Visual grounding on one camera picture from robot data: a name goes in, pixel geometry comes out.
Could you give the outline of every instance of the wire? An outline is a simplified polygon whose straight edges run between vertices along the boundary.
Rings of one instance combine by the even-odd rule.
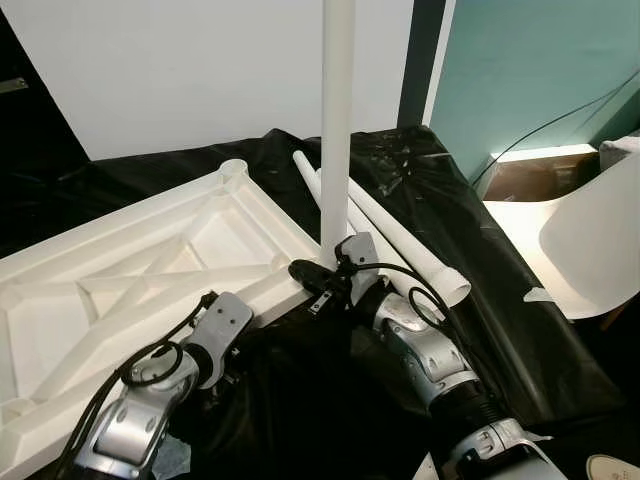
[[[442,328],[441,328],[440,325],[438,325],[436,322],[432,321],[429,317],[427,317],[422,312],[422,309],[416,303],[416,299],[415,299],[415,294],[416,293],[421,293],[425,297],[429,298],[429,295],[427,294],[427,292],[425,290],[423,290],[422,288],[420,288],[420,287],[411,287],[409,289],[409,293],[407,293],[407,297],[409,299],[409,304],[411,305],[411,308],[413,308],[413,311],[416,312],[416,315],[418,315],[431,328],[435,328],[436,330],[442,331]]]
[[[573,115],[574,113],[579,112],[582,109],[585,109],[587,107],[590,107],[591,105],[593,105],[594,103],[599,102],[600,100],[607,98],[607,101],[602,105],[606,105],[620,90],[622,90],[624,88],[625,85],[627,85],[629,82],[631,82],[631,80],[634,79],[634,77],[636,75],[638,75],[638,73],[640,73],[640,68],[635,70],[633,72],[633,74],[628,77],[624,82],[622,82],[620,85],[618,85],[617,87],[609,90],[607,93],[605,93],[604,95],[600,95],[598,98],[591,100],[588,103],[585,103],[584,105],[581,105],[580,107],[574,108],[573,110],[571,110],[570,112],[567,112],[565,114],[560,115],[559,117],[554,118],[553,120],[549,120],[547,123],[540,125],[538,128],[536,128],[535,130],[530,131],[529,133],[527,133],[526,135],[523,135],[522,137],[520,137],[518,140],[516,140],[515,142],[513,142],[511,145],[509,145],[505,150],[502,151],[502,153],[500,155],[498,155],[496,158],[494,158],[493,160],[491,160],[491,162],[489,162],[489,164],[484,167],[484,169],[478,174],[478,176],[476,177],[476,179],[471,182],[471,186],[475,187],[478,182],[480,181],[480,179],[484,176],[485,173],[487,173],[487,171],[493,167],[493,165],[495,165],[495,163],[500,160],[500,158],[507,153],[508,151],[510,151],[513,147],[515,147],[516,145],[518,145],[520,142],[522,142],[523,140],[526,140],[527,138],[529,138],[531,135],[538,133],[540,130],[548,127],[549,125],[552,125],[560,120],[562,120],[563,118],[569,117],[571,115]]]
[[[209,308],[217,297],[218,295],[215,292],[209,292],[203,295],[200,298],[198,305],[196,305],[196,307],[191,311],[191,313],[189,313],[189,315],[185,317],[184,320],[178,323],[159,340],[135,352],[127,360],[125,360],[122,365],[116,368],[111,375],[109,375],[107,380],[100,386],[100,388],[98,388],[93,397],[91,397],[91,400],[89,400],[89,403],[82,412],[78,423],[71,432],[71,436],[69,437],[69,440],[67,440],[67,443],[65,444],[64,449],[62,450],[62,453],[60,454],[60,457],[58,459],[56,468],[54,469],[54,473],[52,476],[54,480],[60,478],[61,474],[66,473],[65,470],[70,458],[75,457],[78,450],[82,447],[82,445],[84,445],[84,442],[86,441],[89,432],[91,431],[91,427],[93,426],[98,414],[100,413],[100,409],[102,408],[104,401],[109,396],[109,392],[111,392],[118,380],[121,380],[125,385],[142,387],[158,383],[175,372],[175,370],[180,365],[183,351],[180,345],[175,342],[171,342],[169,339],[187,325],[193,326],[193,322],[200,310],[202,310],[203,308]],[[159,349],[167,348],[176,350],[176,360],[166,372],[150,380],[136,381],[131,378],[131,369],[137,362],[139,362],[147,355],[158,351]]]
[[[449,307],[447,306],[445,301],[442,299],[440,294],[436,291],[436,289],[433,288],[431,284],[427,282],[424,278],[422,278],[420,274],[408,268],[401,267],[399,265],[394,265],[392,263],[365,263],[361,265],[352,264],[351,268],[355,271],[385,268],[387,270],[395,270],[396,272],[404,273],[405,275],[413,278],[414,280],[418,281],[427,289],[427,290],[424,290],[420,287],[411,287],[409,289],[407,297],[409,300],[409,304],[411,305],[411,308],[414,310],[416,315],[418,315],[427,325],[438,330],[440,333],[442,333],[447,337],[451,336],[445,331],[449,324],[453,327],[454,330],[456,330],[455,324],[451,322],[451,310],[449,310]],[[420,309],[420,307],[418,306],[415,300],[416,293],[420,293],[424,295],[431,303],[433,303],[436,306],[436,308],[438,308],[438,310],[440,310],[440,312],[444,316],[444,321],[442,323],[438,324],[434,322],[422,312],[422,310]],[[460,337],[460,335],[458,335],[457,332],[454,336],[458,338]]]

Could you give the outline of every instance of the white wall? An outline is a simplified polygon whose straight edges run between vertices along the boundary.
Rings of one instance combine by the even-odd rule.
[[[321,0],[0,0],[91,159],[320,134]],[[358,0],[353,130],[393,128],[411,0]]]

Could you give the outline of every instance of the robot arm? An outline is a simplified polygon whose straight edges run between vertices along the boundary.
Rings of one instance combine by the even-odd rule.
[[[146,478],[169,416],[194,388],[211,388],[222,378],[225,354],[252,317],[238,297],[222,293],[180,346],[135,363],[120,397],[80,447],[74,476]]]
[[[447,464],[459,478],[565,479],[534,443],[534,436],[488,394],[458,346],[439,328],[436,316],[424,310],[419,315],[406,298],[383,285],[377,269],[362,269],[377,262],[369,233],[346,239],[336,247],[336,257],[335,274],[305,260],[294,261],[289,272],[307,289],[321,293],[312,314],[321,315],[329,302],[351,305],[402,359],[438,429],[438,443],[448,452]]]

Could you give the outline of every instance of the vertical white pole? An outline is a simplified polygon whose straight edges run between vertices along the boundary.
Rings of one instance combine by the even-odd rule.
[[[354,30],[355,1],[324,0],[320,261],[327,267],[347,232]]]

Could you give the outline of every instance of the white pipe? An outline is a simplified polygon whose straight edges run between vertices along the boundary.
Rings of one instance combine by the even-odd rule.
[[[300,171],[300,175],[302,175],[302,178],[304,179],[304,183],[307,184],[307,188],[311,192],[311,196],[316,201],[316,205],[318,205],[319,207],[320,198],[321,198],[320,178],[318,177],[318,175],[316,174],[316,171],[313,169],[313,167],[309,163],[309,160],[307,159],[306,155],[302,153],[300,150],[296,150],[295,152],[293,152],[293,161],[298,167],[298,170]],[[349,235],[355,235],[355,233],[356,231],[351,226],[351,222],[347,222],[347,233],[344,238],[348,237]]]
[[[293,152],[293,161],[298,167],[298,170],[300,170],[300,174],[302,175],[302,178],[304,178],[304,181],[307,184],[307,188],[309,188],[313,199],[319,205],[321,194],[321,170],[315,172],[313,170],[313,167],[309,163],[309,160],[307,160],[305,154],[300,150],[296,150],[295,152]],[[370,232],[371,237],[373,238],[373,243],[376,247],[378,259],[381,262],[393,263],[394,265],[398,265],[399,267],[409,268],[402,257],[398,254],[398,252],[394,250],[391,244],[387,242],[384,236],[371,223],[371,221],[369,221],[367,216],[362,213],[362,210],[360,210],[351,199],[349,199],[347,202],[347,215],[349,219],[347,230],[351,230],[349,235],[353,235],[355,232]],[[409,295],[409,289],[411,287],[422,287],[422,285],[420,285],[414,279],[407,275],[404,275],[403,273],[385,269],[384,274],[389,278],[389,281],[393,284],[398,293],[405,297]],[[423,298],[422,296],[417,296],[416,302],[432,312],[437,312],[436,315],[439,318],[442,318],[441,314],[439,314],[439,312],[437,311],[436,306],[428,299]]]
[[[407,262],[440,294],[447,306],[459,303],[471,290],[471,284],[457,270],[447,267],[393,216],[349,179],[349,196],[364,214],[384,233]]]
[[[347,234],[354,0],[324,0],[322,30],[322,184],[320,261],[335,266],[334,248]]]

